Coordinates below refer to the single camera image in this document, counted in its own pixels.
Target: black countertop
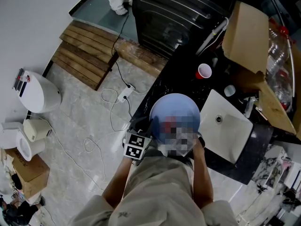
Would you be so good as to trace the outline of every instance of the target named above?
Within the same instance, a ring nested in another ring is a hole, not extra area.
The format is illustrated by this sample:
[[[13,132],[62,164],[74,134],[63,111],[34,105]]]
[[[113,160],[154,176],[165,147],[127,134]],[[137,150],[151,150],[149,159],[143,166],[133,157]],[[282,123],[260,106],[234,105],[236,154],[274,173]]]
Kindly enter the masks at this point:
[[[200,111],[211,89],[215,89],[224,96],[223,90],[228,84],[223,69],[221,69],[222,72],[213,70],[213,75],[209,79],[198,80],[195,78],[198,65],[201,63],[211,65],[211,60],[212,57],[196,57],[190,53],[188,48],[179,47],[152,85],[132,120],[149,116],[152,106],[166,94],[181,93],[187,95],[194,100]],[[229,61],[223,57],[219,59],[216,68],[223,66],[227,68],[228,63]],[[227,98],[227,100],[243,112],[243,105],[235,97],[237,94],[239,93],[237,92],[230,97],[231,99]],[[266,152],[273,133],[273,127],[263,120],[254,109],[250,121],[253,123],[253,131],[236,164],[232,164],[205,148],[205,158],[209,168],[243,184],[248,184],[251,180]]]

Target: white sneaker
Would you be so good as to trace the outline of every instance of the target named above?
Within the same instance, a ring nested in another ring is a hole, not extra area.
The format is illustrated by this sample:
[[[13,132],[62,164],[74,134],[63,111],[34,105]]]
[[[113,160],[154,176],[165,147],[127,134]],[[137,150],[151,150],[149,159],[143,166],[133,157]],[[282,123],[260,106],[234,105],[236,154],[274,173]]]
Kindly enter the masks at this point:
[[[125,8],[119,8],[117,10],[114,10],[117,15],[124,15],[127,13],[127,10]]]

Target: sink drain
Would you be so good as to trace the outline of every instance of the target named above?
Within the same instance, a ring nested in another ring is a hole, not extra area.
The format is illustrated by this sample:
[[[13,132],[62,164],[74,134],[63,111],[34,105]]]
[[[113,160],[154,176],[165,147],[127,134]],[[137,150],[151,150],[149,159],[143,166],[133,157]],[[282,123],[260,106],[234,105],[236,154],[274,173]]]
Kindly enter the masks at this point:
[[[221,115],[218,115],[216,118],[215,118],[215,121],[217,124],[221,124],[222,123],[222,116]]]

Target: white cable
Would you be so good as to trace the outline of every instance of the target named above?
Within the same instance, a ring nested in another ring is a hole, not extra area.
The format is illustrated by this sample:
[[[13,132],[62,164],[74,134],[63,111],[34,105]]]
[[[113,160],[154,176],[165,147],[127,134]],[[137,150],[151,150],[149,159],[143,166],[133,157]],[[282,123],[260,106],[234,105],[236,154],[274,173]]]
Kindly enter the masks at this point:
[[[143,92],[143,93],[137,92],[136,90],[133,90],[133,92],[135,92],[135,93],[138,94],[138,95],[143,95],[143,94],[149,92],[149,89],[148,89],[147,91]]]
[[[103,91],[104,91],[104,90],[111,90],[111,91],[114,91],[114,92],[116,93],[117,96],[116,96],[116,99],[115,99],[114,102],[107,101],[107,100],[105,100],[105,99],[103,98]],[[101,99],[102,99],[104,102],[113,104],[113,105],[112,105],[112,108],[110,109],[110,125],[111,125],[112,130],[113,130],[114,132],[126,130],[128,124],[125,125],[125,127],[123,127],[121,130],[115,130],[115,129],[113,128],[113,125],[112,125],[111,112],[112,112],[113,106],[114,106],[115,104],[118,104],[118,103],[120,102],[120,101],[116,102],[116,101],[118,100],[118,92],[117,92],[116,90],[114,90],[114,89],[106,89],[106,88],[104,88],[104,89],[101,91],[100,96],[101,96]]]
[[[52,220],[52,222],[55,224],[55,226],[56,226],[56,223],[54,222],[54,220],[52,219],[52,216],[51,216],[51,214],[49,213],[49,211],[48,211],[48,209],[44,206],[43,207],[47,212],[48,212],[48,214],[50,215],[50,218],[51,218],[51,220]]]
[[[244,218],[243,218],[243,217],[242,217],[240,214],[239,214],[239,216],[240,216],[240,217],[241,217],[241,219],[242,219],[242,220],[244,220],[244,222],[246,223],[246,224],[245,224],[245,226],[247,226],[247,225],[250,225],[250,224],[249,224],[249,223],[250,223],[250,221],[246,221],[246,220],[245,220],[245,219],[244,219]]]
[[[117,99],[118,99],[118,92],[117,92],[117,91],[115,91],[114,89],[106,89],[106,90],[112,90],[112,91],[116,92],[116,94],[117,94],[117,98],[116,98],[115,102],[109,102],[109,101],[106,101],[106,100],[103,98],[103,91],[104,91],[104,90],[105,90],[105,89],[103,89],[102,92],[101,92],[101,98],[102,98],[102,100],[103,100],[104,102],[113,104],[113,106],[114,106],[114,104],[118,104],[118,103],[119,103],[119,102],[116,103],[116,101],[117,101]],[[110,123],[111,123],[111,127],[112,127],[113,132],[104,135],[104,136],[103,136],[102,138],[100,138],[96,143],[95,143],[93,140],[91,140],[90,138],[86,138],[86,139],[84,140],[84,150],[85,150],[86,153],[91,153],[91,152],[93,152],[93,151],[96,149],[96,147],[98,147],[98,149],[99,149],[100,157],[101,157],[101,160],[102,160],[102,163],[103,163],[103,175],[104,175],[104,179],[102,180],[102,182],[105,180],[106,175],[105,175],[105,168],[104,168],[104,162],[103,162],[102,151],[101,151],[100,147],[98,146],[98,143],[99,143],[102,139],[104,139],[106,136],[108,136],[108,135],[110,135],[110,134],[113,134],[113,133],[115,133],[115,132],[124,131],[124,130],[126,130],[127,127],[128,127],[128,124],[126,124],[121,130],[114,130],[114,128],[113,128],[113,126],[112,126],[112,121],[111,121],[111,111],[112,111],[112,108],[111,108],[111,110],[110,110]],[[74,164],[77,165],[77,166],[83,171],[83,173],[84,173],[86,176],[88,176],[100,190],[103,191],[103,189],[102,189],[102,188],[101,188],[101,187],[100,187],[100,186],[99,186],[99,185],[98,185],[98,184],[97,184],[97,183],[96,183],[96,182],[95,182],[95,181],[94,181],[94,180],[93,180],[93,179],[92,179],[92,178],[91,178],[84,170],[83,170],[83,168],[82,168],[81,166],[79,166],[79,165],[75,162],[75,160],[74,160],[74,159],[73,159],[73,158],[65,151],[65,149],[64,149],[64,147],[63,147],[63,145],[62,145],[62,143],[59,141],[59,139],[58,139],[58,137],[57,137],[57,134],[56,134],[55,130],[53,129],[53,127],[49,124],[49,122],[48,122],[47,120],[45,120],[45,119],[43,119],[43,118],[41,118],[41,117],[39,117],[39,116],[35,116],[35,115],[29,115],[29,114],[28,114],[27,116],[36,117],[36,118],[39,118],[39,119],[41,119],[41,120],[43,120],[43,121],[46,121],[46,122],[48,123],[49,127],[52,129],[52,131],[53,131],[53,133],[54,133],[54,135],[55,135],[55,137],[56,137],[58,143],[61,145],[61,147],[62,147],[64,153],[65,153],[68,157],[70,157],[70,158],[72,159],[72,161],[74,162]],[[86,141],[87,141],[87,140],[90,140],[90,141],[95,145],[95,147],[93,148],[92,151],[88,151],[88,150],[86,149]]]
[[[83,171],[83,173],[86,175],[86,176],[88,176],[94,183],[95,183],[95,185],[100,189],[100,190],[102,190],[103,191],[103,189],[83,170],[83,168],[81,167],[81,166],[79,166],[76,162],[75,162],[75,160],[65,151],[65,149],[64,149],[64,147],[63,147],[63,145],[62,145],[62,143],[59,141],[59,139],[58,139],[58,137],[57,137],[57,135],[56,135],[56,132],[55,132],[55,130],[52,128],[52,126],[49,124],[49,122],[47,121],[47,120],[45,120],[45,119],[43,119],[43,118],[41,118],[41,117],[39,117],[39,116],[35,116],[35,115],[29,115],[28,114],[28,116],[31,116],[31,117],[37,117],[37,118],[40,118],[41,120],[43,120],[43,121],[46,121],[47,123],[48,123],[48,125],[49,125],[49,127],[52,129],[52,131],[53,131],[53,133],[54,133],[54,135],[55,135],[55,137],[56,137],[56,139],[57,139],[57,141],[58,141],[58,143],[61,145],[61,147],[62,147],[62,149],[63,149],[63,151],[64,151],[64,153],[68,156],[68,157],[70,157],[71,158],[71,160],[74,162],[74,164],[75,165],[77,165],[82,171]],[[99,139],[98,140],[98,142],[100,141],[100,140],[102,140],[103,138],[105,138],[107,135],[105,135],[105,136],[103,136],[101,139]],[[86,145],[85,145],[85,142],[86,142],[86,140],[87,139],[89,139],[90,141],[92,141],[90,138],[86,138],[85,140],[84,140],[84,149],[85,149],[85,151],[86,151]],[[99,150],[100,150],[100,156],[101,156],[101,159],[102,159],[102,162],[103,162],[103,157],[102,157],[102,154],[101,154],[101,149],[100,149],[100,147],[97,145],[97,147],[99,148]],[[105,178],[105,172],[104,172],[104,162],[103,162],[103,174],[104,174],[104,178]]]
[[[218,34],[218,36],[216,37],[216,39],[215,39],[211,44],[209,44],[206,48],[204,48],[204,49],[202,50],[202,52],[200,53],[200,55],[201,55],[207,48],[209,48],[211,45],[213,45],[213,44],[217,41],[217,39],[219,38],[219,36],[222,34],[222,32],[224,32],[224,31],[226,30],[226,28],[227,28],[227,26],[228,26],[228,24],[229,24],[229,19],[228,19],[227,17],[226,17],[225,19],[227,20],[226,25],[222,28],[222,30],[220,31],[220,33]]]

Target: small cardboard box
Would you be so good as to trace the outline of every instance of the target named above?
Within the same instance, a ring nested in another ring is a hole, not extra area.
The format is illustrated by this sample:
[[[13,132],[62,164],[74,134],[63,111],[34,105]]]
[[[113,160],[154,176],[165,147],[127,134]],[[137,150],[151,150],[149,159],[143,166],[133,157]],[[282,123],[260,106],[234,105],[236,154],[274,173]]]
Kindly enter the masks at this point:
[[[224,55],[241,65],[232,82],[245,91],[259,90],[259,106],[274,127],[301,139],[301,54],[293,45],[297,109],[291,121],[265,81],[269,50],[269,18],[242,2],[236,2],[222,43]]]
[[[26,161],[16,148],[5,150],[5,153],[14,158],[13,166],[27,199],[47,186],[50,168],[38,155]]]

